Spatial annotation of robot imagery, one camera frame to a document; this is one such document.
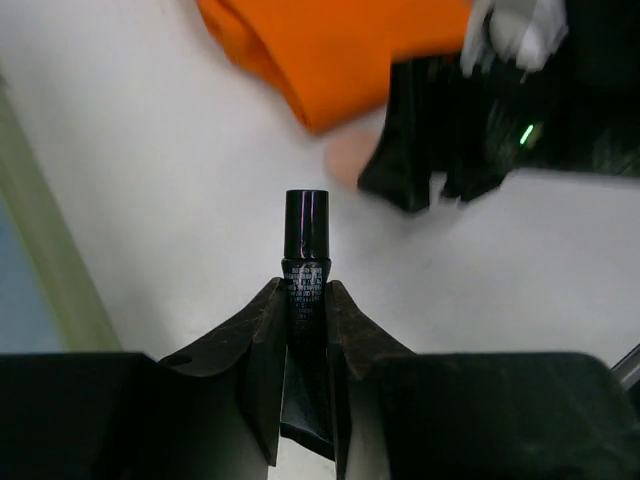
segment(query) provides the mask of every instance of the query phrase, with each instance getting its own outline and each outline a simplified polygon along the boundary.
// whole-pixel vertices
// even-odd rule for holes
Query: black cap
[[[288,190],[285,258],[329,258],[329,192]]]

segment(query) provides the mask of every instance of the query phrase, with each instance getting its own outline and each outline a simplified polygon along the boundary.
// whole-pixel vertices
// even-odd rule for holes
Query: lipstick tube
[[[329,259],[329,194],[289,190],[282,272],[287,285],[290,350],[325,348],[324,290]]]
[[[280,434],[333,459],[324,292],[329,260],[329,194],[287,192],[282,271],[289,299]]]

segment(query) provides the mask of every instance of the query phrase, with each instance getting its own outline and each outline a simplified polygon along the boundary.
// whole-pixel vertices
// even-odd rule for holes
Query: black object
[[[282,272],[289,300],[281,433],[333,460],[324,292],[329,259],[329,194],[290,190]]]
[[[613,372],[577,353],[417,355],[339,281],[313,318],[323,333],[299,336],[289,285],[274,278],[158,363],[0,356],[0,478],[266,480],[286,405],[298,407],[295,439],[333,457],[339,479],[639,478],[637,352]],[[327,376],[285,386],[283,398],[287,346],[291,357],[301,338],[321,346]],[[329,439],[325,407],[308,401],[325,378]]]
[[[385,127],[358,187],[416,213],[470,202],[519,168],[640,176],[640,2],[567,0],[569,35],[541,72],[500,56],[465,77],[457,58],[391,67]],[[487,35],[489,12],[485,19]]]

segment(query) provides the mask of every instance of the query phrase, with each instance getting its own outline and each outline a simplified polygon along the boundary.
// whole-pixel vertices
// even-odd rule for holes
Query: green light
[[[529,125],[527,127],[527,129],[525,130],[524,135],[522,135],[522,138],[520,139],[520,145],[524,145],[525,144],[525,142],[527,141],[527,139],[531,135],[531,132],[533,132],[533,125]]]

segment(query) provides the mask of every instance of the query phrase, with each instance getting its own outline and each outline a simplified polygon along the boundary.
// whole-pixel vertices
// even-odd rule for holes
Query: white surface
[[[0,61],[125,348],[167,354],[279,275],[288,188],[331,191],[333,278],[416,350],[612,364],[640,341],[631,184],[519,175],[402,218],[328,181],[328,138],[228,64],[191,0],[0,0]],[[331,478],[287,442],[280,464],[273,478]]]

